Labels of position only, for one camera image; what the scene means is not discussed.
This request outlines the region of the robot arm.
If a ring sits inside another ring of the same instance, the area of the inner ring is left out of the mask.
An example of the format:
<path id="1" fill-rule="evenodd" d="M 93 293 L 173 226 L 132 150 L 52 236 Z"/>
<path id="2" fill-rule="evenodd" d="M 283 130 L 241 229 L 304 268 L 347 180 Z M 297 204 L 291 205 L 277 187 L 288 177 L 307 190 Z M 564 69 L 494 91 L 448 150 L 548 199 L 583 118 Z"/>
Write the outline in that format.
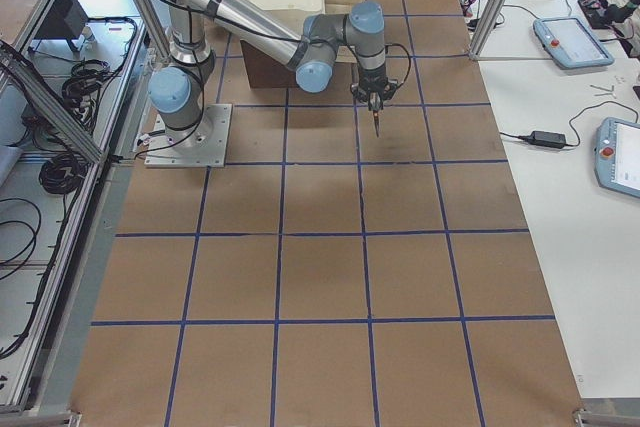
<path id="1" fill-rule="evenodd" d="M 403 81 L 387 74 L 383 10 L 375 1 L 354 5 L 347 13 L 320 13 L 307 17 L 300 34 L 250 0 L 163 0 L 187 14 L 202 14 L 240 40 L 252 45 L 295 73 L 297 85 L 309 93 L 326 89 L 338 51 L 345 47 L 356 59 L 358 80 L 352 97 L 367 105 L 379 128 L 384 103 Z"/>

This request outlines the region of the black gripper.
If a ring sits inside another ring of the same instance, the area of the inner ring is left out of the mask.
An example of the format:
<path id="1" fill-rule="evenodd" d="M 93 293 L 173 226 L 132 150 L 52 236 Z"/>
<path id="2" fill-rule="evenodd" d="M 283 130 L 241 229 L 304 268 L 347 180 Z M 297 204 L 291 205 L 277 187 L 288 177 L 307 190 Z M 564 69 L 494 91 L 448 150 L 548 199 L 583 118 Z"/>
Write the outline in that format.
<path id="1" fill-rule="evenodd" d="M 397 79 L 362 76 L 350 86 L 350 91 L 353 98 L 366 104 L 369 110 L 383 110 L 384 103 L 392 99 L 399 88 L 400 82 Z"/>

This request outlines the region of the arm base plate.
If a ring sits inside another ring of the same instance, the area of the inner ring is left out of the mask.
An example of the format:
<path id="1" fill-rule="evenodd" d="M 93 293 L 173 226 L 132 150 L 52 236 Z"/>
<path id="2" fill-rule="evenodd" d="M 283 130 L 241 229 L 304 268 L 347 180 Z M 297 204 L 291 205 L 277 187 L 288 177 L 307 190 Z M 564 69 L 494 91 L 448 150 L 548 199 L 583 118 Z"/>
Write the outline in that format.
<path id="1" fill-rule="evenodd" d="M 154 128 L 163 133 L 153 136 L 145 155 L 149 168 L 223 168 L 232 116 L 231 104 L 207 104 L 195 128 L 182 132 L 167 129 L 159 114 Z"/>

